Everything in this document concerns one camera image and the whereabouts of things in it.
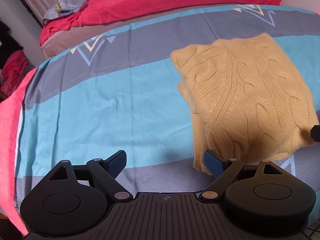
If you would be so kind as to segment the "blue grey patterned bedsheet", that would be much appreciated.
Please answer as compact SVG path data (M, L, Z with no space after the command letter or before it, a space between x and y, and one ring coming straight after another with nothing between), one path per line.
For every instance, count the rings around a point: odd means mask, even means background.
M82 165L127 153L118 181L131 193L195 192L189 107L170 54L219 38L272 36L319 107L319 16L294 7L223 5L121 23L41 64L20 114L14 204L59 161Z

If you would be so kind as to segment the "tan cable-knit cardigan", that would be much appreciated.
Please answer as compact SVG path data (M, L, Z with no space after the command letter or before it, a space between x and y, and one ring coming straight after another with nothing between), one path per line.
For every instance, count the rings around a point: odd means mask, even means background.
M188 103L194 167L204 152L246 164L281 160L314 143L313 97L300 72L268 34L191 44L173 51Z

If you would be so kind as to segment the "dark hanging clothes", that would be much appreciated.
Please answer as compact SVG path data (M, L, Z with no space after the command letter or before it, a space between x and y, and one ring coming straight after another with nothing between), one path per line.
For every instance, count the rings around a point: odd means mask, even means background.
M23 50L23 47L9 34L10 28L3 22L1 22L0 28L0 63L1 68L6 63L9 56L18 51Z

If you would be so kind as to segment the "crumpled grey blue cloth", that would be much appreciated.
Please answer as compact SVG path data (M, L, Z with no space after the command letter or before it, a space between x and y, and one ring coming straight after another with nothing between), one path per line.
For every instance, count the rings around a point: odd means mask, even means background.
M43 21L52 21L82 11L88 0L58 0L45 13Z

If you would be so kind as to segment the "pink red blanket under sheet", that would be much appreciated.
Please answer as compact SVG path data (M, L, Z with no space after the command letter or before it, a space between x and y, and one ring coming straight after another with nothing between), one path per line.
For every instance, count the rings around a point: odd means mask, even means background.
M27 235L28 231L14 202L16 143L22 102L36 71L36 68L31 70L11 96L1 102L1 208L23 236Z

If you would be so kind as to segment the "red folded clothes pile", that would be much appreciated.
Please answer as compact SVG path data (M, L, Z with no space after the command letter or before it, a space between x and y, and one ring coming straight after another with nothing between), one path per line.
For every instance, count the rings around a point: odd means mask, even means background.
M4 82L1 85L1 93L5 96L11 96L26 74L33 68L34 66L29 62L22 50L12 53L1 72L1 76L4 78Z

